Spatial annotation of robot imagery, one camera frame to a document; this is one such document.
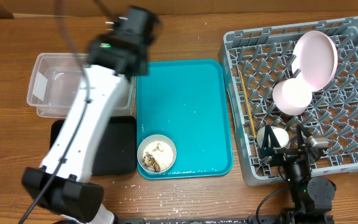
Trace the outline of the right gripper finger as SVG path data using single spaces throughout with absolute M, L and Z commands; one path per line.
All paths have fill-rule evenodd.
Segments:
M 298 148 L 304 148 L 309 146 L 308 138 L 311 136 L 311 133 L 302 125 L 296 125 L 296 143 Z
M 280 148 L 281 148 L 281 145 L 280 145 L 278 139 L 276 138 L 272 127 L 270 125 L 266 125 L 261 150 L 262 151 L 273 151 L 274 149 L 280 149 Z

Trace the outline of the white cup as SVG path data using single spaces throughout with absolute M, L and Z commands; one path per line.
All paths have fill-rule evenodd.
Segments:
M 290 116 L 302 114 L 312 100 L 312 92 L 306 84 L 290 78 L 275 85 L 272 98 L 277 108 Z

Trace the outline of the wooden chopstick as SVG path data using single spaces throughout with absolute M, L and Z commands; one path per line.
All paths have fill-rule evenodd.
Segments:
M 250 103 L 249 103 L 249 99 L 248 99 L 248 96 L 247 96 L 247 88 L 245 86 L 244 77 L 243 77 L 243 74 L 242 74 L 241 71 L 239 71 L 239 76 L 241 78 L 241 85 L 242 85 L 242 89 L 243 89 L 243 92 L 244 92 L 244 99 L 246 101 L 247 115 L 249 117 L 249 122 L 250 122 L 251 130 L 252 130 L 252 135 L 253 135 L 254 139 L 256 140 L 257 133 L 256 133 L 256 130 L 255 130 L 253 117 L 252 117 L 252 113 L 251 113 L 251 110 L 250 110 Z

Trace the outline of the large white plate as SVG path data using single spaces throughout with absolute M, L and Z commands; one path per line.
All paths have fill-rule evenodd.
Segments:
M 312 92 L 323 89 L 337 70 L 338 55 L 333 40 L 326 34 L 312 30 L 300 37 L 293 49 L 292 72 Z

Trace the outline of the grey bowl with rice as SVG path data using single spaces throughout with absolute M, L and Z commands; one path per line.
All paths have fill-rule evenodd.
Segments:
M 161 134 L 145 138 L 137 149 L 140 168 L 149 174 L 163 174 L 173 166 L 176 158 L 173 141 Z

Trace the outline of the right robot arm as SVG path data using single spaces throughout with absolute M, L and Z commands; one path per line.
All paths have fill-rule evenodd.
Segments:
M 277 167 L 279 176 L 287 187 L 267 195 L 255 211 L 257 223 L 266 219 L 268 223 L 334 223 L 333 217 L 327 216 L 332 210 L 336 185 L 329 179 L 313 177 L 311 165 L 327 151 L 329 142 L 322 135 L 312 135 L 302 124 L 296 126 L 296 148 L 280 145 L 273 128 L 266 125 L 260 155 L 268 159 L 268 164 Z M 284 208 L 277 216 L 260 216 L 262 205 L 271 197 L 290 191 L 292 208 Z

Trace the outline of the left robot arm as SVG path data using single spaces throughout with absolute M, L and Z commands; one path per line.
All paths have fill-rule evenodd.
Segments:
M 74 102 L 40 166 L 26 168 L 21 180 L 33 207 L 61 215 L 66 223 L 117 222 L 103 205 L 103 187 L 90 181 L 94 159 L 131 78 L 147 74 L 148 49 L 161 22 L 139 6 L 113 21 L 110 31 L 89 43 L 85 59 L 74 57 L 81 72 Z

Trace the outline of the grey dishwasher rack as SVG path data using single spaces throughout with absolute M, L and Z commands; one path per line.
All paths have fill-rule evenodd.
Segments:
M 293 49 L 305 33 L 317 30 L 329 36 L 337 49 L 338 68 L 323 89 L 313 93 L 305 112 L 282 113 L 272 98 L 273 87 L 289 78 Z M 275 168 L 263 164 L 252 135 L 239 71 L 242 72 L 256 132 L 266 125 L 283 128 L 296 144 L 296 125 L 329 141 L 323 157 L 312 163 L 312 174 L 358 172 L 358 17 L 283 26 L 235 30 L 225 33 L 219 51 L 224 83 L 234 118 L 234 137 L 242 178 L 249 185 L 275 184 Z

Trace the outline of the teal serving tray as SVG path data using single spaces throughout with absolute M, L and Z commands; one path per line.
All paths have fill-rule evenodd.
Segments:
M 172 167 L 150 180 L 220 176 L 234 163 L 223 70 L 212 59 L 150 62 L 137 77 L 137 142 L 161 134 L 173 141 Z

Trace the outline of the black plastic tray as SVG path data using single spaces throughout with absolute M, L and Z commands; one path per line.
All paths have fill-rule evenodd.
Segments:
M 111 117 L 96 151 L 92 175 L 121 175 L 134 172 L 137 167 L 136 137 L 134 117 Z

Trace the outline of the clear plastic bin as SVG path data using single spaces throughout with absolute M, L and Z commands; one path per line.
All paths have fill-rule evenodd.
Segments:
M 91 82 L 91 89 L 105 84 L 113 70 L 99 65 L 84 68 Z M 82 69 L 70 53 L 42 53 L 37 57 L 27 93 L 27 104 L 37 108 L 44 118 L 65 118 L 75 102 L 78 89 L 86 91 Z M 125 84 L 125 91 L 117 101 L 111 116 L 132 116 L 136 80 Z

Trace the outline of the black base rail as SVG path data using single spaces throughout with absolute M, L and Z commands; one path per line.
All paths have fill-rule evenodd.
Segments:
M 280 223 L 289 223 L 281 219 L 278 215 L 264 215 L 259 216 L 260 223 L 262 224 L 280 224 Z M 73 220 L 60 220 L 53 224 L 74 224 L 78 223 Z M 124 219 L 118 218 L 118 221 L 115 223 L 119 224 L 258 224 L 256 216 L 250 215 L 247 218 L 217 218 L 217 219 L 176 219 L 176 220 L 144 220 L 143 218 L 133 218 L 133 219 Z M 329 223 L 333 224 L 334 220 L 332 216 L 327 217 L 327 221 L 311 221 L 306 220 L 305 218 L 295 223 L 301 224 L 312 224 L 312 223 Z

